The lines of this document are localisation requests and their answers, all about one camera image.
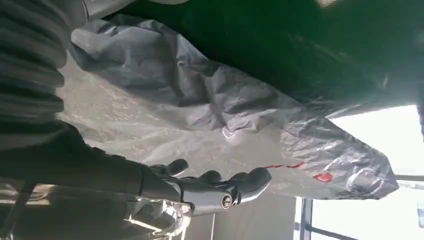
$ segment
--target window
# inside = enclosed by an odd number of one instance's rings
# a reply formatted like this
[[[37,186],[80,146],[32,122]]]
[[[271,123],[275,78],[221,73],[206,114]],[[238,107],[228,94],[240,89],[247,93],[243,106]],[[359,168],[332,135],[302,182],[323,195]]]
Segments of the window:
[[[416,107],[396,107],[333,122],[386,154],[400,189],[381,200],[300,199],[294,239],[423,240],[424,142]]]

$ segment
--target chrome bolt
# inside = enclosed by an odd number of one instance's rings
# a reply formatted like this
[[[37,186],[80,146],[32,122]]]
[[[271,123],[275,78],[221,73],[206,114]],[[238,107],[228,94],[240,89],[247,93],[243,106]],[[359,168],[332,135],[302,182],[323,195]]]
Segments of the chrome bolt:
[[[231,197],[230,194],[226,193],[221,200],[221,208],[223,210],[227,210],[231,207],[231,205],[233,204],[233,198]]]
[[[183,212],[185,214],[190,212],[190,207],[188,205],[182,205],[181,206],[181,212]]]

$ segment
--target window frame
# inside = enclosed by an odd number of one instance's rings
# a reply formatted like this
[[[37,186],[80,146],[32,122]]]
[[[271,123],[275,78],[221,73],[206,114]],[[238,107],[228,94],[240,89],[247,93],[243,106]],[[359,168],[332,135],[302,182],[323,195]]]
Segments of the window frame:
[[[407,182],[424,182],[424,175],[396,175],[396,180]],[[312,233],[321,234],[338,240],[358,240],[356,238],[338,234],[336,232],[313,227],[313,206],[313,199],[302,198],[300,223],[294,223],[294,229],[300,232],[299,240],[313,240],[311,238]]]

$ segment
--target gray car cover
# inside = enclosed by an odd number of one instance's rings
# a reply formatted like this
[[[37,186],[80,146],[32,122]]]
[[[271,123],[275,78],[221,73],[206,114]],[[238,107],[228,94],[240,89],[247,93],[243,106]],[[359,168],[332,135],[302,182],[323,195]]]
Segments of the gray car cover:
[[[157,21],[95,20],[73,32],[70,53],[59,117],[93,147],[148,165],[184,158],[185,175],[267,167],[269,193],[303,198],[380,199],[398,188],[381,152]]]

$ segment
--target black hose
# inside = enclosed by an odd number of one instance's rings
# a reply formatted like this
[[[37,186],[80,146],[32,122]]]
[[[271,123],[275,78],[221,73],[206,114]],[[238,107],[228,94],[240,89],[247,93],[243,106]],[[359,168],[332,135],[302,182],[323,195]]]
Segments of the black hose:
[[[68,126],[55,95],[64,84],[73,29],[87,20],[82,0],[0,0],[0,151],[43,143]]]

